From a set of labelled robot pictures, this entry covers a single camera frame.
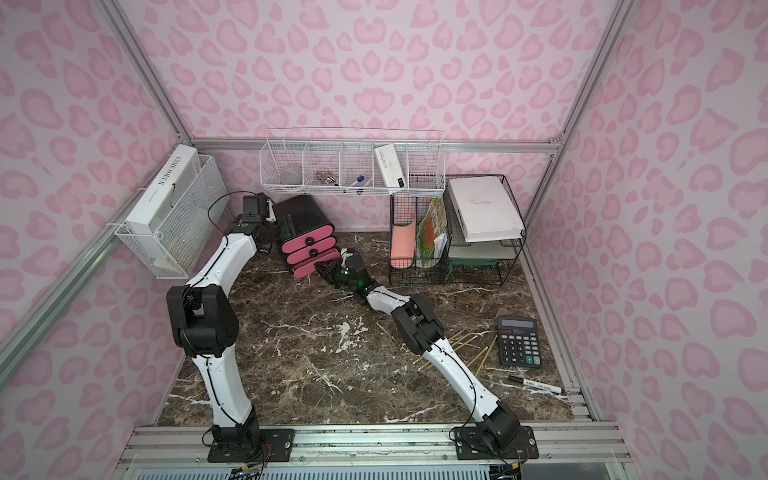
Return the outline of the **pink bottom drawer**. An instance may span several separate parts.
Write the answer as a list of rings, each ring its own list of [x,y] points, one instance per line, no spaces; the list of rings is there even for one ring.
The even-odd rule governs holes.
[[[314,257],[310,257],[296,265],[292,266],[293,276],[297,279],[310,276],[316,271],[316,264],[330,262],[340,257],[340,251],[337,248],[325,250]]]

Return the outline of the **black pink drawer cabinet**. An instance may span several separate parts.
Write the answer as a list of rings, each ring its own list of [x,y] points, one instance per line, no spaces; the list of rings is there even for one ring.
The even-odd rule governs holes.
[[[294,225],[296,227],[295,235],[307,232],[310,229],[317,228],[326,223],[330,223],[334,226],[334,224],[322,211],[316,200],[310,195],[300,195],[280,202],[274,206],[274,212],[277,215],[292,216]],[[280,245],[282,242],[277,243],[280,255],[289,271],[292,273],[292,266],[288,265],[286,262],[286,257],[288,254],[281,252]]]

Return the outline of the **pink top drawer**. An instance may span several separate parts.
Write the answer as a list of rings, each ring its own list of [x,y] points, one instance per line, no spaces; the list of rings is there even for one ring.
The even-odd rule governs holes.
[[[326,223],[283,241],[280,245],[280,250],[284,254],[293,254],[306,248],[318,249],[327,239],[333,237],[334,232],[335,227],[330,223]]]

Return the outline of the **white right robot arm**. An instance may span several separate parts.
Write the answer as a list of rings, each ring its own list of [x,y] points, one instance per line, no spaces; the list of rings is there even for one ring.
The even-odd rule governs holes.
[[[344,249],[338,258],[317,263],[316,271],[360,304],[391,316],[406,347],[434,366],[460,397],[469,416],[448,434],[458,459],[495,459],[520,466],[539,457],[533,430],[460,359],[425,297],[400,295],[379,283],[355,250]]]

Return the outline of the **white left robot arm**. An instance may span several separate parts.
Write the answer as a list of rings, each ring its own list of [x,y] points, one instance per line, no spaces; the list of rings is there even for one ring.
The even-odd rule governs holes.
[[[243,212],[230,224],[216,251],[185,285],[166,294],[174,342],[201,374],[212,409],[207,461],[249,467],[287,462],[295,431],[263,429],[246,395],[236,362],[240,322],[229,294],[246,264],[277,238],[273,202],[247,192]]]

